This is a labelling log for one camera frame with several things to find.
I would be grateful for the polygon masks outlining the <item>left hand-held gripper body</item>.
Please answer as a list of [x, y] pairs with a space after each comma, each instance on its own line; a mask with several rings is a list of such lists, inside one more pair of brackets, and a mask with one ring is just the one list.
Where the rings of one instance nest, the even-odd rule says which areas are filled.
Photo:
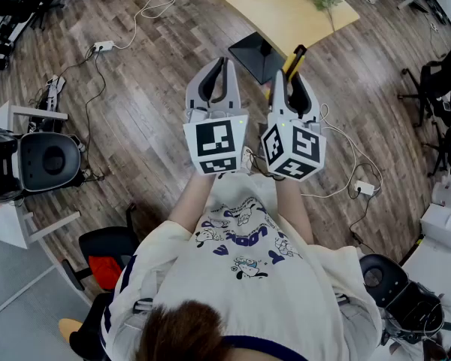
[[247, 112], [230, 114], [203, 108], [186, 112], [183, 125], [189, 154], [197, 172], [213, 175], [241, 167], [247, 130]]

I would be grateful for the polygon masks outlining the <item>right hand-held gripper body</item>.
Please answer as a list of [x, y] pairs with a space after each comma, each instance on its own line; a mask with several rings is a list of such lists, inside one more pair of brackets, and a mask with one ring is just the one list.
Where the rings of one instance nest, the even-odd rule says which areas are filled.
[[299, 119], [270, 113], [261, 142], [271, 174], [301, 182], [324, 168], [326, 138]]

